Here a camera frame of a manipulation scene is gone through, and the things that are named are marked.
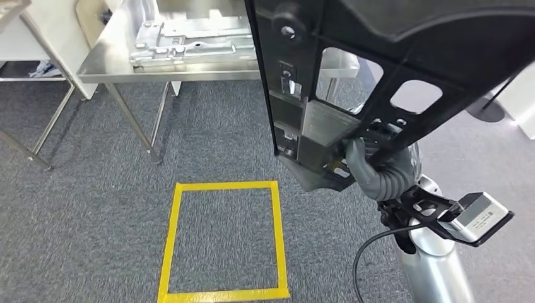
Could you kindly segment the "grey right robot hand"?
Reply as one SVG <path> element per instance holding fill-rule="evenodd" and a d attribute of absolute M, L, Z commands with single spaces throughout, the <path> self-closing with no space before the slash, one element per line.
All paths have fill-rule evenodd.
<path fill-rule="evenodd" d="M 346 162 L 356 183 L 366 196 L 377 200 L 380 193 L 379 173 L 365 158 L 365 144 L 362 139 L 350 140 L 346 149 Z"/>

